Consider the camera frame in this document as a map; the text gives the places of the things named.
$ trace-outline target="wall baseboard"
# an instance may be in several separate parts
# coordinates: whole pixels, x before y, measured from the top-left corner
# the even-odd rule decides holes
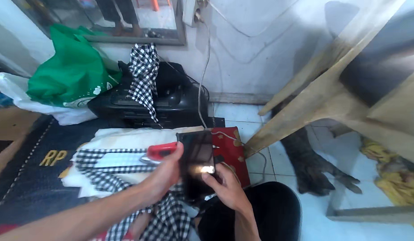
[[[210,92],[210,102],[265,105],[273,98],[271,94],[243,94]]]

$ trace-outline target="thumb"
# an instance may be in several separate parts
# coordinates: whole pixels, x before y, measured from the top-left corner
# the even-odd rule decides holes
[[[223,188],[223,186],[217,182],[212,175],[203,173],[201,174],[201,177],[203,178],[203,181],[209,185],[216,193],[220,192],[220,190]]]
[[[164,159],[162,160],[163,161],[177,161],[180,159],[180,157],[182,157],[182,155],[183,155],[183,143],[178,141],[176,145],[176,150],[172,154],[164,157]]]

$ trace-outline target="black mat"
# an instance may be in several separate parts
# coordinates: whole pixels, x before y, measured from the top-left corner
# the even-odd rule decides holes
[[[223,118],[210,118],[210,127],[224,127]],[[64,187],[58,178],[70,164],[76,149],[90,141],[98,129],[123,128],[95,119],[77,125],[60,126],[49,116],[41,117],[15,157],[0,174],[0,224],[23,225],[86,203],[78,198],[79,188]],[[66,156],[47,165],[44,158],[66,151]]]

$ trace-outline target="green plastic bag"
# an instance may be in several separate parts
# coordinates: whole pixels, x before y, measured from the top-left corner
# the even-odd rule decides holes
[[[120,82],[118,63],[103,58],[82,36],[87,34],[96,33],[83,27],[75,30],[64,25],[51,26],[55,55],[29,79],[27,94],[32,101],[81,108]]]

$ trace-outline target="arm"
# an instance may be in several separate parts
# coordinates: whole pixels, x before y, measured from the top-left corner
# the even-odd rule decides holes
[[[0,236],[0,240],[82,240],[107,230],[131,213],[159,201],[179,179],[183,144],[164,158],[148,178],[122,192],[29,223]]]
[[[216,192],[223,204],[235,210],[235,240],[260,240],[252,205],[234,174],[222,164],[216,165],[216,172],[223,184],[207,173],[203,173],[202,178]]]

